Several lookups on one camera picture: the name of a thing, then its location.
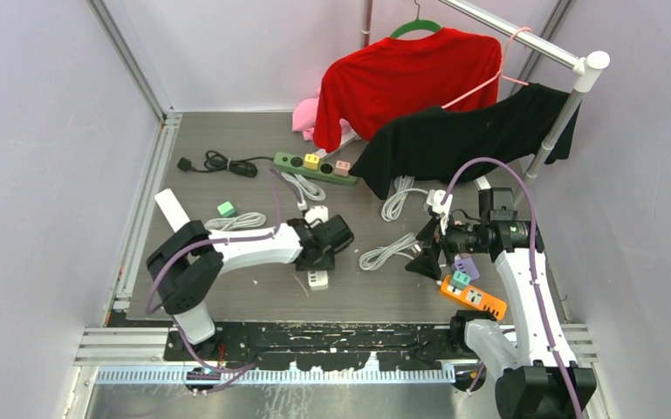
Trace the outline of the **small white power strip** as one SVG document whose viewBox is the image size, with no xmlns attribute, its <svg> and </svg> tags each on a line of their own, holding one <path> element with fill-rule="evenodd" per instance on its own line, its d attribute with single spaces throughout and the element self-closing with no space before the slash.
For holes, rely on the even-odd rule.
<svg viewBox="0 0 671 419">
<path fill-rule="evenodd" d="M 172 189 L 164 189 L 154 196 L 154 200 L 173 232 L 179 231 L 190 218 L 181 206 Z"/>
</svg>

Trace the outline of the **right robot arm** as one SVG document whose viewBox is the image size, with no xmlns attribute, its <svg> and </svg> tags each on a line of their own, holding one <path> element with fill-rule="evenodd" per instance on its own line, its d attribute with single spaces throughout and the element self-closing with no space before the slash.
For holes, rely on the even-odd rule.
<svg viewBox="0 0 671 419">
<path fill-rule="evenodd" d="M 597 380 L 579 364 L 555 316 L 537 221 L 518 218 L 508 188 L 483 189 L 478 197 L 479 222 L 459 225 L 450 211 L 453 196 L 430 190 L 424 205 L 430 219 L 416 236 L 421 252 L 405 268 L 438 281 L 444 296 L 464 304 L 451 320 L 450 349 L 479 358 L 495 380 L 502 418 L 581 418 Z M 453 262 L 462 253 L 490 256 L 506 302 L 442 274 L 439 257 Z"/>
</svg>

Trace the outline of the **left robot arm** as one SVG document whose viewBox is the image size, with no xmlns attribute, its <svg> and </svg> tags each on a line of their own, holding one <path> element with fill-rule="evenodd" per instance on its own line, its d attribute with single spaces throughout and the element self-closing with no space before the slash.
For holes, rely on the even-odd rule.
<svg viewBox="0 0 671 419">
<path fill-rule="evenodd" d="M 335 256 L 353 239 L 342 216 L 313 222 L 293 218 L 249 231 L 212 231 L 198 220 L 189 221 L 147 257 L 150 294 L 158 295 L 160 304 L 149 301 L 146 310 L 163 309 L 183 331 L 188 352 L 209 360 L 218 352 L 220 339 L 204 300 L 219 276 L 263 264 L 331 271 Z"/>
</svg>

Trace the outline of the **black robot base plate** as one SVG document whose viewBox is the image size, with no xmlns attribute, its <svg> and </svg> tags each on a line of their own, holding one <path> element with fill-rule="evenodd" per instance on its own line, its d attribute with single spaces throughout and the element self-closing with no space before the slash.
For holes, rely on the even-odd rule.
<svg viewBox="0 0 671 419">
<path fill-rule="evenodd" d="M 381 372 L 441 367 L 444 361 L 475 358 L 463 334 L 471 320 L 494 315 L 457 310 L 445 324 L 219 321 L 209 340 L 196 344 L 204 361 L 226 367 L 253 365 L 261 370 L 324 372 L 361 370 L 374 357 Z"/>
</svg>

